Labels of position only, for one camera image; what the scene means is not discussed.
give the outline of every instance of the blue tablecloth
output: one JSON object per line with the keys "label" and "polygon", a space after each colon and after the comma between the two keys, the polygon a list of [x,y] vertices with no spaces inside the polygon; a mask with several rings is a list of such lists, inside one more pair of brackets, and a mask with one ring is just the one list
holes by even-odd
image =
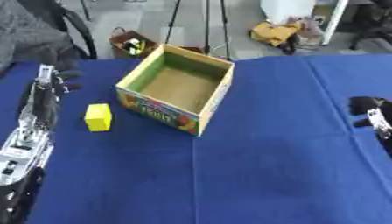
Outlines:
{"label": "blue tablecloth", "polygon": [[[84,61],[62,102],[55,150],[29,224],[390,224],[392,163],[348,97],[392,98],[392,56],[236,62],[233,86],[201,137],[123,108],[114,85],[132,60]],[[37,65],[0,80],[0,141]],[[90,133],[108,102],[110,132]]]}

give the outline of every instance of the tripod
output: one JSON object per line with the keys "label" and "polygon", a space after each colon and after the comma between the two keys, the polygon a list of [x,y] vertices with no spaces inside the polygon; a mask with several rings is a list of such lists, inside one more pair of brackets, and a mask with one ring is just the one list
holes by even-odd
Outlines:
{"label": "tripod", "polygon": [[[174,12],[171,16],[171,21],[169,23],[169,31],[167,32],[166,41],[165,43],[168,44],[170,37],[172,35],[172,28],[174,23],[176,22],[177,15],[179,13],[179,6],[181,4],[181,0],[177,0],[176,5],[174,7]],[[210,47],[210,0],[206,0],[206,31],[205,31],[205,45],[204,45],[204,54],[209,54],[211,47]],[[225,0],[220,0],[220,10],[222,14],[222,23],[223,23],[223,32],[224,32],[224,41],[226,45],[226,60],[231,60],[230,57],[230,50],[229,50],[229,41],[228,41],[228,17],[226,14],[226,5]]]}

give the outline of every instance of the floor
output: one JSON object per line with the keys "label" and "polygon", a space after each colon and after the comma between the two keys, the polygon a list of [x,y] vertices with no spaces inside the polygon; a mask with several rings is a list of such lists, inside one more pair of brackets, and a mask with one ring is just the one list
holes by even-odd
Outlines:
{"label": "floor", "polygon": [[[83,18],[80,0],[61,0],[70,10],[77,11]],[[144,36],[162,43],[165,41],[168,24],[172,18],[177,0],[144,0],[124,2],[123,0],[86,0],[92,20],[87,22],[94,36],[100,59],[113,59],[109,38],[120,26],[126,30],[138,31]],[[211,1],[210,46],[214,56],[225,56],[224,36],[221,20],[220,0]],[[232,58],[246,60],[282,53],[272,47],[250,39],[248,30],[265,19],[260,9],[260,0],[225,0],[228,19],[229,47]],[[204,47],[205,44],[205,0],[182,0],[177,21],[170,39],[175,46]],[[81,42],[73,31],[76,42]],[[336,33],[328,46],[317,51],[298,51],[297,54],[363,54],[391,53],[392,47],[382,40],[366,40],[360,43],[360,50],[347,49],[352,34]]]}

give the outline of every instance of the fruit box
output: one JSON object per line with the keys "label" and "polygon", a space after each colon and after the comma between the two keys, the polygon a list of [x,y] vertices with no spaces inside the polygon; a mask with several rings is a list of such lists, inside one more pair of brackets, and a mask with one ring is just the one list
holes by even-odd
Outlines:
{"label": "fruit box", "polygon": [[200,136],[233,78],[234,64],[161,45],[116,85],[122,104]]}

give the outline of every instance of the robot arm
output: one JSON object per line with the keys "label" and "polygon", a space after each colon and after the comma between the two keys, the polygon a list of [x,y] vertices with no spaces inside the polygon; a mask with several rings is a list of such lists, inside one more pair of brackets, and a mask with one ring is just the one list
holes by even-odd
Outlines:
{"label": "robot arm", "polygon": [[371,126],[385,150],[392,156],[392,102],[384,98],[359,96],[350,98],[350,113],[366,115],[355,122],[357,128]]}
{"label": "robot arm", "polygon": [[25,89],[17,111],[18,127],[0,149],[0,224],[23,223],[38,193],[53,150],[51,134],[60,98],[78,85],[66,80],[78,73],[58,73],[41,65]]}

